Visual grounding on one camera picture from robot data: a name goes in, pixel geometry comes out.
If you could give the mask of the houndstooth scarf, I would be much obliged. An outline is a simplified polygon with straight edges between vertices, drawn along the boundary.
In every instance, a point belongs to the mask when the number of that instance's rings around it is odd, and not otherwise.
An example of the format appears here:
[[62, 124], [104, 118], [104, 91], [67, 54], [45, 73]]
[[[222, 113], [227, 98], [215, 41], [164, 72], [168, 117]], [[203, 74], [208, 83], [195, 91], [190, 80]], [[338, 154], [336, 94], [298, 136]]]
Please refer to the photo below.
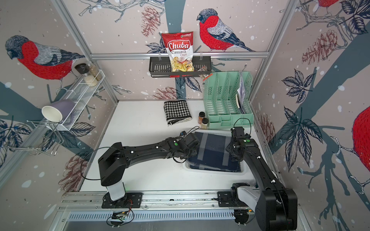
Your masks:
[[186, 100], [164, 102], [164, 112], [168, 126], [192, 120]]

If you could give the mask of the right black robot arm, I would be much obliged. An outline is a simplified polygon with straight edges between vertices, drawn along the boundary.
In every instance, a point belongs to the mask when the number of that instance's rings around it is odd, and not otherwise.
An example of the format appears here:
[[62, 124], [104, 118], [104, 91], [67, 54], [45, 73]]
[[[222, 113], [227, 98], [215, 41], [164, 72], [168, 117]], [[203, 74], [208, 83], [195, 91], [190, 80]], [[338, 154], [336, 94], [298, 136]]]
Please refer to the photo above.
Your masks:
[[265, 162], [257, 142], [244, 133], [243, 127], [231, 128], [231, 141], [226, 150], [248, 165], [258, 185], [254, 192], [248, 184], [236, 185], [236, 198], [249, 206], [262, 231], [297, 229], [298, 197], [286, 188]]

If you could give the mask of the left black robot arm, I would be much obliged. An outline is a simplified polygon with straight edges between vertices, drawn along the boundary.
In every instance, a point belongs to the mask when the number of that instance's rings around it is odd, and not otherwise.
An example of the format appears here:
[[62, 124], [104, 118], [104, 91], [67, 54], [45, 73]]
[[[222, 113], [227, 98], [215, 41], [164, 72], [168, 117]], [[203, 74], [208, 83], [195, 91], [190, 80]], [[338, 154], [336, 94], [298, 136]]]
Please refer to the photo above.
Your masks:
[[188, 159], [197, 154], [199, 147], [200, 141], [193, 133], [144, 146], [123, 146], [117, 142], [98, 160], [101, 185], [107, 188], [110, 201], [116, 202], [126, 197], [122, 177], [131, 165], [154, 159]]

